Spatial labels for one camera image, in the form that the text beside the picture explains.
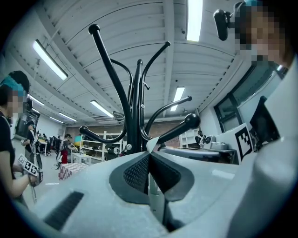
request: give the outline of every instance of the ceiling light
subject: ceiling light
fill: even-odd
[[[199,41],[202,25],[203,0],[188,0],[186,39]]]
[[[62,121],[59,121],[59,120],[57,120],[57,119],[55,119],[55,118],[52,118],[52,117],[50,117],[50,119],[53,119],[53,120],[58,121],[58,122],[60,122],[60,123],[63,123]]]
[[[177,102],[181,99],[181,97],[184,93],[184,90],[185,90],[185,87],[178,87],[177,88],[173,102]],[[178,105],[171,107],[171,112],[176,111],[177,107],[178,107]]]
[[[35,111],[35,112],[37,112],[37,113],[39,113],[39,111],[37,111],[37,110],[36,110],[36,109],[34,109],[34,108],[32,108],[32,110],[33,110],[33,111]]]
[[[39,100],[37,100],[36,98],[32,97],[30,94],[28,94],[29,98],[34,100],[35,102],[39,103],[40,105],[44,105],[42,102],[40,102]]]
[[[67,73],[55,62],[46,49],[42,46],[39,40],[35,40],[33,43],[33,49],[38,53],[42,60],[62,79],[68,77]]]
[[[97,109],[101,110],[104,114],[106,114],[109,117],[114,117],[111,113],[109,113],[106,109],[104,109],[101,105],[98,104],[95,100],[92,100],[90,102],[93,106],[95,106]]]
[[[282,65],[278,66],[278,69],[277,69],[277,71],[280,71],[282,68],[283,68],[283,66],[282,66]]]
[[[77,121],[77,120],[75,120],[75,119],[73,119],[73,118],[71,118],[71,117],[69,117],[69,116],[67,116],[67,115],[62,114],[61,112],[60,112],[59,114],[60,114],[61,116],[63,116],[63,117],[66,117],[66,118],[72,120],[72,121]]]

